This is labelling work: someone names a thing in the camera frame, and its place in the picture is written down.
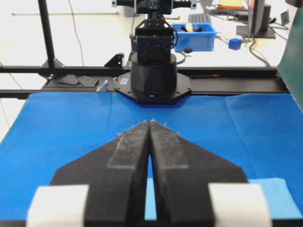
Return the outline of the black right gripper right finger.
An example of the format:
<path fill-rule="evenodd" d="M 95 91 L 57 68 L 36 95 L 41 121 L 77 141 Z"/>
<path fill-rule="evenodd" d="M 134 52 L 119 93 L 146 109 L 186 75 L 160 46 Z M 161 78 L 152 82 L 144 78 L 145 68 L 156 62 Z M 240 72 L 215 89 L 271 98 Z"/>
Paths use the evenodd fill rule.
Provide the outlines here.
<path fill-rule="evenodd" d="M 271 226 L 261 187 L 238 165 L 154 121 L 149 132 L 162 227 Z"/>

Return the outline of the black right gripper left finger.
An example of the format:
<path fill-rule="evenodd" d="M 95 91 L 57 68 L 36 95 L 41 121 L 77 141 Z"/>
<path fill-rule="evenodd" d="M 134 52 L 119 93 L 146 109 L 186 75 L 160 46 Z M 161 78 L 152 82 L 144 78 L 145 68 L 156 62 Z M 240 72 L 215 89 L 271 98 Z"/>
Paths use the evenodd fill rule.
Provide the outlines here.
<path fill-rule="evenodd" d="M 144 217 L 149 122 L 58 168 L 36 190 L 28 227 L 126 227 Z"/>

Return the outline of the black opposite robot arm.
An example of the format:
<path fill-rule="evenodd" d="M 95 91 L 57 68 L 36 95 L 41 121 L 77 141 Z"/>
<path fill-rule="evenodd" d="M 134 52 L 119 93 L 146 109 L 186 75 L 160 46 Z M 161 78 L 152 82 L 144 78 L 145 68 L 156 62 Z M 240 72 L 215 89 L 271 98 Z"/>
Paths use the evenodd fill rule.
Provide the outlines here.
<path fill-rule="evenodd" d="M 115 0 L 147 14 L 135 29 L 130 91 L 143 103 L 167 103 L 186 82 L 171 53 L 178 35 L 163 15 L 170 0 Z M 266 198 L 236 164 L 145 120 L 73 160 L 36 190 L 28 227 L 136 227 L 144 223 L 148 162 L 162 227 L 270 227 Z"/>

